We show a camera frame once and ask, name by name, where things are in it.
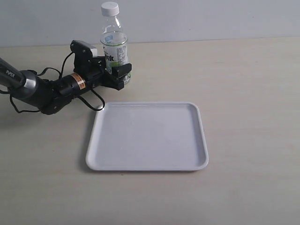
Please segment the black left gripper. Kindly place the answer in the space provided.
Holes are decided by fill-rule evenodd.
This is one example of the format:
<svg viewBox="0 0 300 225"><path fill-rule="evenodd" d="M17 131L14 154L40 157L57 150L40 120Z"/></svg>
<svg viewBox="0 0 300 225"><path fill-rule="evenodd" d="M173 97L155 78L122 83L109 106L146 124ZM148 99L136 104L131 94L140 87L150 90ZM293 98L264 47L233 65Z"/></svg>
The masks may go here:
<svg viewBox="0 0 300 225"><path fill-rule="evenodd" d="M88 58L75 54L74 72L84 79L88 89L103 86L121 90L124 88L124 81L130 80L131 70L132 64L127 63L112 67L112 72L109 73L104 56Z"/></svg>

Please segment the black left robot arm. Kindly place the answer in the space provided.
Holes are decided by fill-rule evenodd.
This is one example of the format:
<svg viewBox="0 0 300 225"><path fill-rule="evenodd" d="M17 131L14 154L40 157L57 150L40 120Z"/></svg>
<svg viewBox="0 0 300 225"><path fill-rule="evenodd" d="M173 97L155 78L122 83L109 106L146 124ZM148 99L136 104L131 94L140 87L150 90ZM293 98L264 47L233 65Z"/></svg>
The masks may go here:
<svg viewBox="0 0 300 225"><path fill-rule="evenodd" d="M74 58L73 73L63 76L62 71L57 80L42 79L46 73L45 68L41 74L33 70L17 70L6 61L0 61L0 83L7 88L1 94L9 95L11 105L17 113L22 113L14 103L18 99L24 103L36 107L35 112L52 115L71 103L73 99L81 100L88 108L98 112L101 107L93 107L82 95L92 92L105 105L104 99L95 92L98 86L121 90L125 86L125 76L132 70L132 65L116 66L109 73L106 70L104 56L93 57L88 49L71 52Z"/></svg>

